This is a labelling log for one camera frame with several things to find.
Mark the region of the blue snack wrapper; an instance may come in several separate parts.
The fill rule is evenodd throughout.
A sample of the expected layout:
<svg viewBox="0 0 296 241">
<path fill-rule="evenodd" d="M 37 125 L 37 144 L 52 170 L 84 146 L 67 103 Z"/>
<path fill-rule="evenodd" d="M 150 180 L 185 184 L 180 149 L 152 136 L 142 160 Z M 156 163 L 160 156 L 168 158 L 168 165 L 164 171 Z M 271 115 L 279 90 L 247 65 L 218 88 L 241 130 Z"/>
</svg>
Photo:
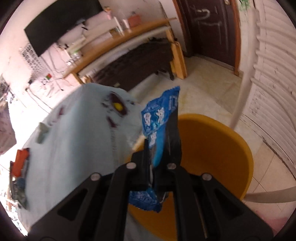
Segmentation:
<svg viewBox="0 0 296 241">
<path fill-rule="evenodd" d="M 142 115 L 142 132 L 145 136 L 141 157 L 141 171 L 147 189 L 131 191 L 129 203 L 141 210 L 160 212 L 167 197 L 163 169 L 168 164 L 180 165 L 181 139 L 178 129 L 180 87 L 168 89 L 148 102 Z"/>
</svg>

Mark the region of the yellow plastic trash bin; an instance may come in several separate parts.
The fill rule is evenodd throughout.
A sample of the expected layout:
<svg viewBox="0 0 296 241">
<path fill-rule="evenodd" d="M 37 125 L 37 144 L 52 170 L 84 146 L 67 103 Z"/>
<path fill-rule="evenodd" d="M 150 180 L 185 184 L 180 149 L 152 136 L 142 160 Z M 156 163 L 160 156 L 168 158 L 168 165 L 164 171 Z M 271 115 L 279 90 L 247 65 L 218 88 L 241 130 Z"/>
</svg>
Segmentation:
<svg viewBox="0 0 296 241">
<path fill-rule="evenodd" d="M 253 157 L 245 140 L 228 126 L 201 114 L 180 115 L 178 129 L 182 144 L 181 166 L 191 174 L 211 174 L 242 199 L 253 175 Z M 177 240 L 172 194 L 159 213 L 130 205 L 128 214 L 154 235 L 153 240 Z"/>
</svg>

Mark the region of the eye test chart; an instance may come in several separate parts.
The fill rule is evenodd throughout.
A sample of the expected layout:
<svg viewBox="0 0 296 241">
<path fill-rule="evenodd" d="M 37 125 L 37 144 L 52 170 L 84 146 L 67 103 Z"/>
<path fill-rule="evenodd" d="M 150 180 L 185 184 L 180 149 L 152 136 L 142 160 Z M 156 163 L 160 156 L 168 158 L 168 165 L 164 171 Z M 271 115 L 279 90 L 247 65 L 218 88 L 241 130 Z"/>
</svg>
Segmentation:
<svg viewBox="0 0 296 241">
<path fill-rule="evenodd" d="M 19 52 L 25 63 L 27 63 L 31 70 L 30 80 L 35 81 L 38 79 L 53 79 L 53 75 L 51 73 L 51 70 L 47 66 L 47 63 L 43 60 L 42 57 L 37 56 L 36 52 L 29 42 L 27 42 L 24 47 L 20 48 Z"/>
</svg>

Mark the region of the light blue patterned tablecloth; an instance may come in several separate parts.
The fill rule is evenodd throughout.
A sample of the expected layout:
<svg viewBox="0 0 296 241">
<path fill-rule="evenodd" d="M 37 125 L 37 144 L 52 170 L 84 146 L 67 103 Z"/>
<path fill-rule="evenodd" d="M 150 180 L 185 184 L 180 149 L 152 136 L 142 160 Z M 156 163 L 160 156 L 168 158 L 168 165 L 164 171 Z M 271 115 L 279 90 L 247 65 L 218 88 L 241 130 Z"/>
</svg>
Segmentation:
<svg viewBox="0 0 296 241">
<path fill-rule="evenodd" d="M 18 218 L 29 231 L 93 173 L 108 175 L 130 162 L 142 132 L 137 100 L 123 89 L 94 83 L 81 85 L 42 123 L 50 128 L 43 142 L 36 143 L 36 129 L 25 144 L 26 201 Z M 123 240 L 153 237 L 127 212 Z"/>
</svg>

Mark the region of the grey paper cup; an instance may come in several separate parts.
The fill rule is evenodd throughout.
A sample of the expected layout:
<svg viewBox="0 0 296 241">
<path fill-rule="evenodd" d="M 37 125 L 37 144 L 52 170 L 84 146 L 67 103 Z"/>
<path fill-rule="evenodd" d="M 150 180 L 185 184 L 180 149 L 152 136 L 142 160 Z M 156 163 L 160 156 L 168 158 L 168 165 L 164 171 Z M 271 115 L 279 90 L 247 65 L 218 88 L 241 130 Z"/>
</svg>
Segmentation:
<svg viewBox="0 0 296 241">
<path fill-rule="evenodd" d="M 46 134 L 49 132 L 50 128 L 44 123 L 39 123 L 38 125 L 38 134 L 36 137 L 36 143 L 41 144 L 46 137 Z"/>
</svg>

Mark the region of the dark brown tufted bench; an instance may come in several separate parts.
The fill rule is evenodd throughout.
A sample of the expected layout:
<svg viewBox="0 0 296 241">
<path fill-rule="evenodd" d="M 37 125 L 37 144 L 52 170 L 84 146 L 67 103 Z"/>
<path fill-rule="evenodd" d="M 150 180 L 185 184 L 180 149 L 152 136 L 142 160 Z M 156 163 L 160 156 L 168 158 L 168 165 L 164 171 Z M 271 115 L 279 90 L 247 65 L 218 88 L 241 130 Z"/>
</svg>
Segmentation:
<svg viewBox="0 0 296 241">
<path fill-rule="evenodd" d="M 149 41 L 101 69 L 92 77 L 92 82 L 130 91 L 158 72 L 167 72 L 170 80 L 174 80 L 171 61 L 173 51 L 169 41 Z"/>
</svg>

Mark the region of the orange box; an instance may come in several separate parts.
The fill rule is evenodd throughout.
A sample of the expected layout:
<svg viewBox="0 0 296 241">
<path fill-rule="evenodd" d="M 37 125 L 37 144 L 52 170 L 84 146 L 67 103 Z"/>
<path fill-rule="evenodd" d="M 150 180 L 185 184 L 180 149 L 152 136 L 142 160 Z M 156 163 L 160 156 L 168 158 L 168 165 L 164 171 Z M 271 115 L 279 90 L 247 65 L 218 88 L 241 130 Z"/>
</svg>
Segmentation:
<svg viewBox="0 0 296 241">
<path fill-rule="evenodd" d="M 20 177 L 22 168 L 25 164 L 25 161 L 29 158 L 30 149 L 25 148 L 22 150 L 17 150 L 16 159 L 13 162 L 11 173 L 14 177 Z"/>
</svg>

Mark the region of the pink tissue box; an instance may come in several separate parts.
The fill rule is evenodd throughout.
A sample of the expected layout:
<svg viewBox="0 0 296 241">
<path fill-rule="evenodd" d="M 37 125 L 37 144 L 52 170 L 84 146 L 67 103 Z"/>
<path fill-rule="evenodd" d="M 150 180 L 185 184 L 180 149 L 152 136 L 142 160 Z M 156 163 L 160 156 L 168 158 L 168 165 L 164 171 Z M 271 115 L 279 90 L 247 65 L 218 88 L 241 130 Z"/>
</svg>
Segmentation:
<svg viewBox="0 0 296 241">
<path fill-rule="evenodd" d="M 141 16 L 138 14 L 131 15 L 127 21 L 130 28 L 136 27 L 142 23 Z"/>
</svg>

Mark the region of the wooden desk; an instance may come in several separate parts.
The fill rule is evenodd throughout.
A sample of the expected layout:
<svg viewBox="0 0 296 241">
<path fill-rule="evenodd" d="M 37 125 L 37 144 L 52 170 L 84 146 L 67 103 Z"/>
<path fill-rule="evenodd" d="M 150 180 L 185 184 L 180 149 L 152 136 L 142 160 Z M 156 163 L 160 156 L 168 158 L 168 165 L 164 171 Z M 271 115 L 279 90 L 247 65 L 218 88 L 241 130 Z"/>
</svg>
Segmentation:
<svg viewBox="0 0 296 241">
<path fill-rule="evenodd" d="M 171 67 L 173 68 L 173 73 L 177 75 L 177 78 L 187 78 L 188 73 L 182 48 L 180 43 L 175 41 L 170 27 L 170 21 L 174 20 L 177 20 L 177 18 L 174 17 L 147 22 L 125 30 L 122 33 L 115 34 L 111 38 L 93 47 L 92 50 L 86 52 L 81 59 L 67 69 L 63 74 L 63 78 L 65 79 L 69 75 L 72 75 L 78 83 L 83 84 L 84 82 L 81 80 L 81 76 L 87 73 L 87 69 L 90 68 L 90 65 L 93 65 L 95 62 L 102 62 L 118 51 L 129 48 L 143 40 L 161 33 L 165 33 L 166 38 L 171 43 L 171 49 L 173 51 Z"/>
</svg>

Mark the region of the black wall television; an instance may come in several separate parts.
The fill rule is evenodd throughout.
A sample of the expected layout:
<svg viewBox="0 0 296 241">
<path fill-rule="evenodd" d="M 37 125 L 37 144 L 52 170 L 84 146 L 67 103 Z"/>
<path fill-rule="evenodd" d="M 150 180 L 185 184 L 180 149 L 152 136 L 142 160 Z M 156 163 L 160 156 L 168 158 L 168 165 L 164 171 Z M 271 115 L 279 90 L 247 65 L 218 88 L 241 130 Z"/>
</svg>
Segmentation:
<svg viewBox="0 0 296 241">
<path fill-rule="evenodd" d="M 25 27 L 25 34 L 39 57 L 68 30 L 102 11 L 99 1 L 58 0 Z"/>
</svg>

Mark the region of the dark brown entrance door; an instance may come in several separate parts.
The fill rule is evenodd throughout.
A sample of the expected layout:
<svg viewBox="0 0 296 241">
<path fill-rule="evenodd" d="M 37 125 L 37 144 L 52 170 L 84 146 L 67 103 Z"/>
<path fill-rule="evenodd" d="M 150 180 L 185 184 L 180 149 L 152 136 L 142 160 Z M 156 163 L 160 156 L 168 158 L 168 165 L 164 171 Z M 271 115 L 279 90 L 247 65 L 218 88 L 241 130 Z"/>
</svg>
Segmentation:
<svg viewBox="0 0 296 241">
<path fill-rule="evenodd" d="M 173 1 L 186 53 L 215 62 L 239 75 L 241 30 L 236 1 Z"/>
</svg>

